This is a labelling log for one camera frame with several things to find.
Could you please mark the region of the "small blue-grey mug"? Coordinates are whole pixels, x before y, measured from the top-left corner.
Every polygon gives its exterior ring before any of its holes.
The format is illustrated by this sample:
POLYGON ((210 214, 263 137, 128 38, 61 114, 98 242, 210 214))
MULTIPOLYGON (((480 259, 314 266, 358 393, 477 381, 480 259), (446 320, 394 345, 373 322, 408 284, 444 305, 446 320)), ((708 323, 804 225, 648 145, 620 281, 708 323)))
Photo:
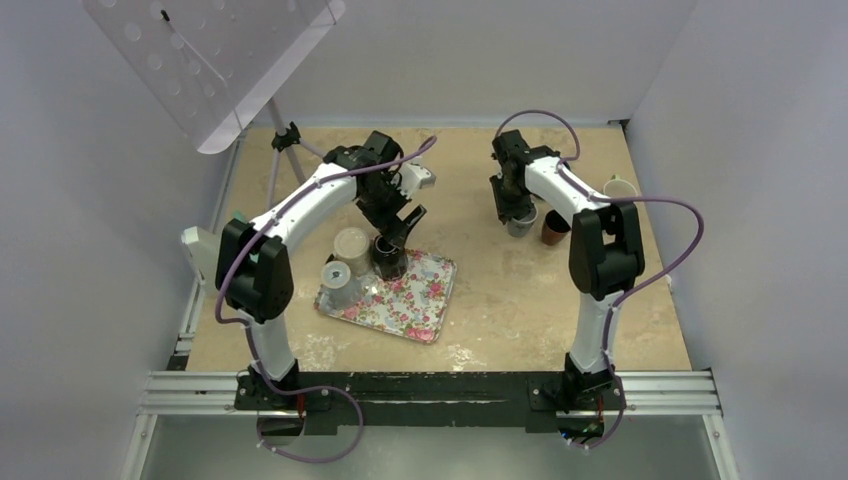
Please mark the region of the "small blue-grey mug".
POLYGON ((535 206, 532 206, 523 216, 515 216, 510 218, 507 223, 507 232, 513 238, 523 238, 527 236, 538 217, 538 211, 535 206))

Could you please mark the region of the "small brown mug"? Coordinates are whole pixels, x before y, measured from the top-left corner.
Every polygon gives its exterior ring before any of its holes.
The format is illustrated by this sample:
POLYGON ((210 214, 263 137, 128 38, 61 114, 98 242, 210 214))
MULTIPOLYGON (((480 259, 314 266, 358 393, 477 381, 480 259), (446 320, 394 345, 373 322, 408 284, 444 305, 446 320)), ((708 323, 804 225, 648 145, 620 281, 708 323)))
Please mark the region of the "small brown mug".
POLYGON ((556 210, 550 210, 544 217, 540 240, 546 246, 557 246, 570 232, 568 221, 556 210))

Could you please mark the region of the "light green mug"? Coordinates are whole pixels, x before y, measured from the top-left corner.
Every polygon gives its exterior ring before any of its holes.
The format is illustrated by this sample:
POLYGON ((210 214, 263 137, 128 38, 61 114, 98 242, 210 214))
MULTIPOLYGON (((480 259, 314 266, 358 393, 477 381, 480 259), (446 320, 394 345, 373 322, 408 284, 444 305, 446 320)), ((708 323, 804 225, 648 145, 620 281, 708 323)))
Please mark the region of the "light green mug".
POLYGON ((603 185, 602 194, 610 198, 636 197, 638 189, 628 180, 619 175, 611 176, 603 185))

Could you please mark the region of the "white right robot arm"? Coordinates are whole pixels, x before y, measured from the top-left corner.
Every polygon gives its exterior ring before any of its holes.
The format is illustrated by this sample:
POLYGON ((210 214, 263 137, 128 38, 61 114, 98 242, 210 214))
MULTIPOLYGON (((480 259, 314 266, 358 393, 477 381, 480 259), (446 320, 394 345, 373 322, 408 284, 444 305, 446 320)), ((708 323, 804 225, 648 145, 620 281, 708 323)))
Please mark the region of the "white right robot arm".
POLYGON ((600 195, 565 167, 558 152, 529 146, 521 133, 499 133, 491 177, 499 220, 515 230, 536 216, 534 198, 547 202, 569 228, 568 267, 579 290, 578 326, 554 394, 584 407, 614 382, 613 338, 619 305, 645 270, 637 207, 600 195))

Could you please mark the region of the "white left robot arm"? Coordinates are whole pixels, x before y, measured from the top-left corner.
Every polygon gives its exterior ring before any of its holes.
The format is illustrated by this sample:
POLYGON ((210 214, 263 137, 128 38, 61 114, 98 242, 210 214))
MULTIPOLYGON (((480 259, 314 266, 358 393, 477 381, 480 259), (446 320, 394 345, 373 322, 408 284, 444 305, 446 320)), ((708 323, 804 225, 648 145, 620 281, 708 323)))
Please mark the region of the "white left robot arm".
POLYGON ((259 395, 272 408, 292 405, 297 395, 321 391, 321 386, 298 389, 290 372, 294 357, 282 363, 282 371, 268 373, 255 345, 253 328, 282 316, 293 292, 289 255, 302 240, 335 210, 360 197, 358 179, 409 162, 429 150, 435 136, 428 137, 411 154, 384 161, 380 150, 360 147, 353 151, 351 169, 338 163, 322 164, 304 185, 267 212, 265 223, 231 221, 224 229, 215 285, 218 291, 215 318, 222 325, 243 327, 252 355, 251 368, 261 378, 259 395))

